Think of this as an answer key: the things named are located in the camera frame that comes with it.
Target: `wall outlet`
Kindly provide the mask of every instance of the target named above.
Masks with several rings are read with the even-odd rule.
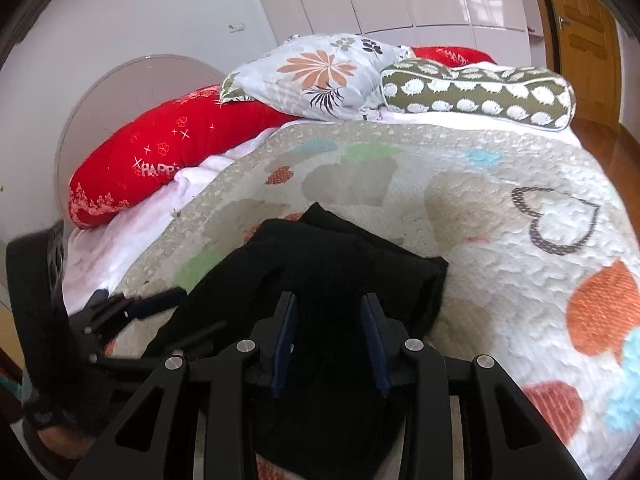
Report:
[[[231,33],[240,32],[241,30],[244,30],[244,23],[243,22],[231,23],[229,25],[229,32],[231,32]]]

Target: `blue heart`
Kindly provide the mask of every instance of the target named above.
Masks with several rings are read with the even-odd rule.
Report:
[[[613,390],[607,407],[607,426],[613,431],[640,426],[640,326],[625,337],[622,371],[623,381]]]
[[[481,167],[495,166],[496,164],[498,164],[498,162],[500,162],[499,153],[483,152],[482,150],[467,152],[465,156],[472,164]]]
[[[336,150],[338,145],[329,139],[314,139],[308,140],[304,144],[300,144],[294,148],[293,151],[297,153],[306,152],[330,152]]]

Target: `white sheet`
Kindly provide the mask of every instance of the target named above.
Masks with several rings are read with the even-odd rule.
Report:
[[[547,139],[562,140],[574,146],[581,146],[571,126],[560,132],[551,132],[542,128],[516,124],[508,119],[497,119],[475,114],[460,112],[424,112],[421,114],[399,114],[386,107],[380,108],[380,120],[386,124],[432,124],[446,126],[457,130],[505,130],[517,134],[533,134]]]
[[[308,121],[292,121],[291,126]],[[121,211],[107,225],[74,229],[67,245],[62,294],[69,315],[82,310],[95,290],[113,292],[133,262],[171,223],[177,211],[198,196],[227,166],[251,153],[278,128],[212,155],[197,168],[184,168],[139,204]]]
[[[388,124],[433,124],[459,130],[507,130],[563,140],[580,146],[580,141],[570,127],[562,132],[546,132],[508,120],[457,112],[398,114],[386,107],[382,107],[380,111],[380,122]],[[311,121],[293,121],[283,128],[304,122]],[[251,153],[275,131],[277,128],[265,130],[255,139],[236,146],[224,155],[210,156],[197,168],[178,171],[172,182],[136,206],[121,211],[107,225],[88,230],[75,229],[68,241],[62,281],[68,313],[74,314],[82,310],[99,288],[113,292],[127,269],[171,223],[175,212],[201,193],[227,166]]]

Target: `quilt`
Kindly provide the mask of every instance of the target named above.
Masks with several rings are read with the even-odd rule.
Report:
[[[501,130],[300,124],[223,171],[118,291],[190,290],[261,221],[296,219],[313,202],[420,256],[443,256],[433,345],[495,357],[587,477],[609,477],[640,432],[640,252],[589,153]],[[114,354],[142,354],[170,315],[132,323]],[[380,480],[398,477],[400,449]],[[258,464],[263,479],[297,478]]]

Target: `round headboard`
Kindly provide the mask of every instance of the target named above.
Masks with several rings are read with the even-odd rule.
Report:
[[[65,224],[70,225],[69,180],[95,148],[144,112],[223,79],[206,63],[166,55],[134,59],[98,80],[71,113],[58,145],[56,182]]]

